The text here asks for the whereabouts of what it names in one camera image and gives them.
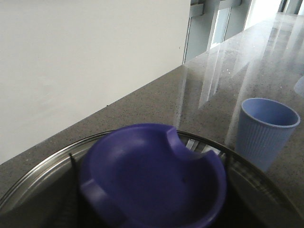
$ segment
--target purple plastic bowl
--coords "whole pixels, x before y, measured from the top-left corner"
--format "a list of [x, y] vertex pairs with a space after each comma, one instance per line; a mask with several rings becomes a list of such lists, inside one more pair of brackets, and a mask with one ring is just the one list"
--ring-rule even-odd
[[202, 228], [226, 196], [219, 157], [192, 152], [169, 125], [113, 131], [85, 156], [80, 189], [98, 215], [120, 228]]

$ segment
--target granite countertop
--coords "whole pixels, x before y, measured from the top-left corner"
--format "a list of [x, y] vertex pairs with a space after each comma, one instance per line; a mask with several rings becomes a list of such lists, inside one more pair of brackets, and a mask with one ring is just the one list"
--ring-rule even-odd
[[[59, 149], [122, 126], [171, 124], [233, 149], [244, 99], [275, 99], [304, 118], [303, 24], [303, 16], [277, 14], [5, 162], [0, 197]], [[304, 214], [303, 147], [301, 123], [266, 174]]]

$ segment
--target dark object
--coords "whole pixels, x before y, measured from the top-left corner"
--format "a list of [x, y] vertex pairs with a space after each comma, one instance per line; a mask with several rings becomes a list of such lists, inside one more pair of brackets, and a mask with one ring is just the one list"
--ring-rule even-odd
[[304, 228], [304, 221], [289, 210], [276, 205], [248, 183], [234, 169], [228, 168], [228, 179], [246, 207], [267, 228]]

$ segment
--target light blue cup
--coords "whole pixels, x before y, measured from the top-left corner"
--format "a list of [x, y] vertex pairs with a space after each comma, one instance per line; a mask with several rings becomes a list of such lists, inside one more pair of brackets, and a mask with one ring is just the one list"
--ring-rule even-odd
[[236, 152], [266, 171], [300, 123], [290, 107], [265, 98], [250, 98], [242, 103]]

